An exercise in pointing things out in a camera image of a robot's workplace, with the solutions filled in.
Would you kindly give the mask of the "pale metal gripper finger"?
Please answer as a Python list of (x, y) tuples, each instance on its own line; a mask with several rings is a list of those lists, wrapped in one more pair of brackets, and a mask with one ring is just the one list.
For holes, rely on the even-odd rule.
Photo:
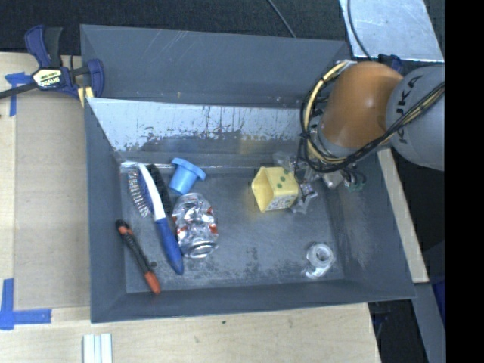
[(273, 164), (280, 166), (294, 175), (303, 169), (303, 163), (299, 160), (296, 154), (286, 151), (277, 151), (273, 153)]
[(290, 208), (293, 213), (306, 214), (309, 209), (309, 204), (318, 196), (318, 192), (309, 181), (304, 181), (299, 184), (299, 193), (296, 202)]

